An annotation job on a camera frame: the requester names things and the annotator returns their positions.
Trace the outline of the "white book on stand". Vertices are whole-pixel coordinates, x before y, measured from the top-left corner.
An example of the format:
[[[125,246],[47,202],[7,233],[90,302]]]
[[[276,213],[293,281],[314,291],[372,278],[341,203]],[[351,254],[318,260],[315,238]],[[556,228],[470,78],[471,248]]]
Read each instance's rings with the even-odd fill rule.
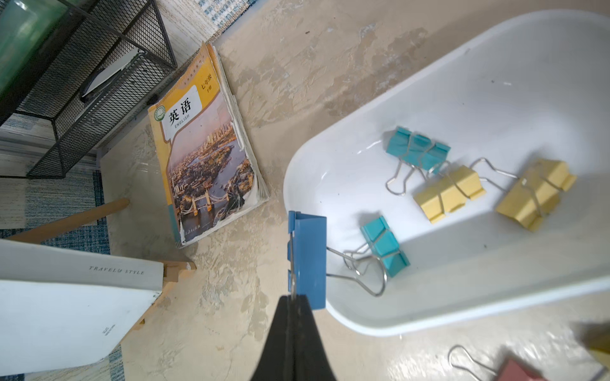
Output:
[[[96,363],[162,292],[161,262],[1,241],[1,374]]]

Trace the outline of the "yellow binder clip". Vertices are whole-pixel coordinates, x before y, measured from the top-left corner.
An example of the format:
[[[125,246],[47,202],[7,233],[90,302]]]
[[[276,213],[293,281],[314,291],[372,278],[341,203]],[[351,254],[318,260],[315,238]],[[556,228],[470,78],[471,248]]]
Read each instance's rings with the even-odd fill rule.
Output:
[[[448,214],[452,214],[464,207],[468,202],[475,201],[487,194],[483,183],[488,183],[507,193],[500,185],[492,180],[481,177],[475,170],[479,164],[487,165],[495,173],[519,179],[516,174],[501,170],[493,165],[487,158],[481,157],[470,166],[461,165],[453,170],[443,170],[450,162],[443,161],[428,171],[428,175],[440,175],[440,179],[427,182],[426,187],[413,195],[413,199],[431,224],[440,222]]]
[[[539,159],[517,179],[495,211],[536,232],[577,179],[567,162]]]
[[[589,354],[609,370],[609,332],[591,333],[584,343]]]

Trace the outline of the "English textbook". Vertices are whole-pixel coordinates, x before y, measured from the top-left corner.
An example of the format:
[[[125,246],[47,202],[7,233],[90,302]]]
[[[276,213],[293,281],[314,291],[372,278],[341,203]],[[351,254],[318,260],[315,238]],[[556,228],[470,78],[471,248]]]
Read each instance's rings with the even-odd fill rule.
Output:
[[[204,43],[148,109],[173,234],[193,244],[269,199],[220,56]]]

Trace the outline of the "wooden book stand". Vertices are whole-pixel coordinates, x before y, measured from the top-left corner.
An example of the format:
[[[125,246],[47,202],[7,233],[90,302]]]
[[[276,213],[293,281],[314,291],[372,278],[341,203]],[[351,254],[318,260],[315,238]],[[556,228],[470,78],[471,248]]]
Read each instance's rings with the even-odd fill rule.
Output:
[[[95,208],[78,203],[53,203],[34,198],[10,201],[1,199],[1,237],[18,237],[30,230],[42,228],[44,241],[32,238],[35,244],[74,249],[83,252],[111,254],[119,257],[152,260],[164,264],[163,291],[157,301],[132,328],[140,330],[152,313],[169,301],[172,289],[179,281],[191,276],[197,266],[173,240],[162,235],[162,224],[145,213],[131,217],[134,207],[125,199],[111,212],[102,203]]]

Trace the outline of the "black mesh shelf rack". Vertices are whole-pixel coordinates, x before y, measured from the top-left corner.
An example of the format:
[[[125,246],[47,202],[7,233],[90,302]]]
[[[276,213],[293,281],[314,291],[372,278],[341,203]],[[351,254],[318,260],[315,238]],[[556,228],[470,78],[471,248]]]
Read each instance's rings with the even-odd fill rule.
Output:
[[[143,53],[82,103],[87,78],[132,49]],[[176,67],[154,1],[2,2],[1,120],[25,117],[53,136],[25,177],[64,178],[125,117],[155,103]]]

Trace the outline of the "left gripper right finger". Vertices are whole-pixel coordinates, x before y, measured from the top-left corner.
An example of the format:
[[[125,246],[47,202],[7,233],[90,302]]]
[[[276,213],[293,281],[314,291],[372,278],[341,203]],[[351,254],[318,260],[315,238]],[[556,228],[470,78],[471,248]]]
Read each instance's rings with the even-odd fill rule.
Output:
[[[315,323],[310,303],[305,295],[292,300],[293,379],[336,380]]]

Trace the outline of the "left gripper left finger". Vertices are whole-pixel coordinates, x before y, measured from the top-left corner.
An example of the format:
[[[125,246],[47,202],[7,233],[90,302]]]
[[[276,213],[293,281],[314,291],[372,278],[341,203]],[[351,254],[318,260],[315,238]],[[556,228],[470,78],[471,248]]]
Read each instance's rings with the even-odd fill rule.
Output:
[[[251,380],[295,380],[295,302],[282,296]]]

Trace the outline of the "pink binder clip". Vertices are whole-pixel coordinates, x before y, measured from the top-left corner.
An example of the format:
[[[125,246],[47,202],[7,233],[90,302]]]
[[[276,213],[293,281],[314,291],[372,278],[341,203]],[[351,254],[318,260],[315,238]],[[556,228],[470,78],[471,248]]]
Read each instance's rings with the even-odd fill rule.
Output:
[[[447,361],[451,368],[463,371],[476,381],[482,381],[477,371],[485,371],[490,380],[495,381],[546,381],[546,378],[537,371],[522,365],[517,360],[508,357],[499,369],[494,369],[476,360],[462,345],[456,344],[448,354]]]

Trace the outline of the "teal binder clip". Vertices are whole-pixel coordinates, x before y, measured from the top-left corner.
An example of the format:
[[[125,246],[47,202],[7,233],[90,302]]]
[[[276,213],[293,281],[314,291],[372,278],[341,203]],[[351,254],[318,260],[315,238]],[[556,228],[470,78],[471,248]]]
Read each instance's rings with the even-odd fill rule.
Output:
[[[373,265],[383,265],[382,276],[387,281],[410,266],[386,219],[381,216],[359,228],[365,243],[358,249],[346,251],[344,263],[354,278],[362,278]]]
[[[395,175],[389,179],[385,187],[392,195],[406,195],[407,182],[415,171],[423,176],[436,174],[451,151],[451,147],[438,141],[434,141],[421,133],[415,133],[404,127],[397,127],[395,133],[389,140],[386,152],[399,160]],[[397,181],[401,167],[406,165],[410,168],[409,173],[403,180],[401,192],[391,189],[391,184]]]

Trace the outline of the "blue binder clip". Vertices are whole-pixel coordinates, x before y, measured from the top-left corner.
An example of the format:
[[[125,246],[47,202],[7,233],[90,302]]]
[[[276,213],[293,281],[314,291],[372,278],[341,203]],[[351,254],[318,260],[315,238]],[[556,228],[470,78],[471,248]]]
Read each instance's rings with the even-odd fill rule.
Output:
[[[369,241],[365,252],[342,252],[327,245],[327,218],[304,214],[300,211],[288,213],[288,260],[290,261],[289,288],[292,297],[307,297],[311,309],[324,310],[327,304],[327,279],[336,278],[356,283],[373,297],[381,297],[386,289],[389,272],[377,246],[391,231],[385,222],[373,224],[373,233],[364,234]],[[332,253],[349,263],[352,276],[330,274],[327,271],[327,254]],[[360,264],[376,264],[381,270],[381,290],[374,291],[362,281],[365,268]]]

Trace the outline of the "white plastic storage box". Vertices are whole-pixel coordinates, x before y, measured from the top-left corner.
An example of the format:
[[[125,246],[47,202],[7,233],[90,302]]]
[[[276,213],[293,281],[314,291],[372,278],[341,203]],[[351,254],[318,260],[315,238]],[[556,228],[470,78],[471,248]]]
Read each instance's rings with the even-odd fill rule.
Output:
[[[415,171],[406,195],[385,184],[397,127],[447,144],[443,170],[484,157],[519,178],[537,160],[567,162],[576,183],[536,232],[495,211],[487,194],[431,224],[413,199],[440,175]],[[475,170],[509,191],[509,179]],[[329,311],[387,337],[609,288],[609,19],[576,10],[515,17],[437,60],[305,143],[284,179],[287,211],[327,218],[346,252],[383,216],[410,266],[373,297],[327,279]]]

